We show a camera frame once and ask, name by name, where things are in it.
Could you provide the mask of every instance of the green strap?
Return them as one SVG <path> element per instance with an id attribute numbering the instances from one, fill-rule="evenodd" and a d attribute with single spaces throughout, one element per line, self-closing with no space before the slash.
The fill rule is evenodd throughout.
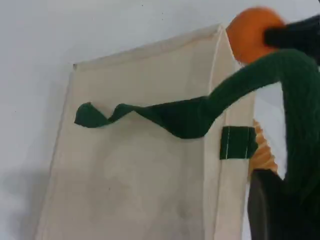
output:
<path id="1" fill-rule="evenodd" d="M 254 127 L 224 126 L 220 141 L 220 159 L 249 159 L 258 145 Z"/>
<path id="2" fill-rule="evenodd" d="M 232 103 L 277 82 L 285 109 L 286 191 L 300 196 L 305 210 L 320 221 L 320 74 L 315 61 L 302 52 L 285 49 L 263 57 L 228 77 L 209 96 L 147 107 L 120 104 L 110 118 L 87 115 L 95 111 L 85 103 L 75 123 L 102 127 L 135 111 L 179 138 L 200 138 Z"/>

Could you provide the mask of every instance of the white background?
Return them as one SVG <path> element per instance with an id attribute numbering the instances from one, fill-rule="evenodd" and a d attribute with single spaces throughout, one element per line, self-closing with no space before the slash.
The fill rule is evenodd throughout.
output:
<path id="1" fill-rule="evenodd" d="M 226 26 L 254 5 L 288 21 L 320 12 L 318 0 L 0 0 L 0 239 L 33 238 L 72 63 Z"/>

